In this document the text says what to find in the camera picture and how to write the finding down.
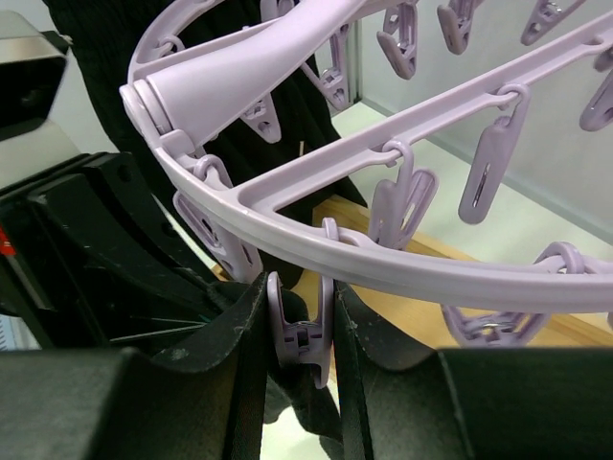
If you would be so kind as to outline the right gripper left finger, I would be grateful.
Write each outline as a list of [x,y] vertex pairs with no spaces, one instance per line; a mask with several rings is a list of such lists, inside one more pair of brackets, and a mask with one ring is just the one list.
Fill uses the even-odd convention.
[[157,356],[133,348],[1,356],[5,459],[256,459],[266,279]]

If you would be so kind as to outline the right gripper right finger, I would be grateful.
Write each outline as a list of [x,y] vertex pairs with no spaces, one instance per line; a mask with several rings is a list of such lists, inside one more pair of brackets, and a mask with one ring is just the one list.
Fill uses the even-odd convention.
[[608,348],[432,349],[334,290],[348,459],[608,459]]

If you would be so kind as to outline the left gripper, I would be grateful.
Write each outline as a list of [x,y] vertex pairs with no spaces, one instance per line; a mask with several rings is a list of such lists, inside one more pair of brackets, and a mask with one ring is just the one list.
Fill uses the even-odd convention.
[[159,350],[207,323],[211,274],[128,153],[82,154],[1,194],[2,289],[46,347]]

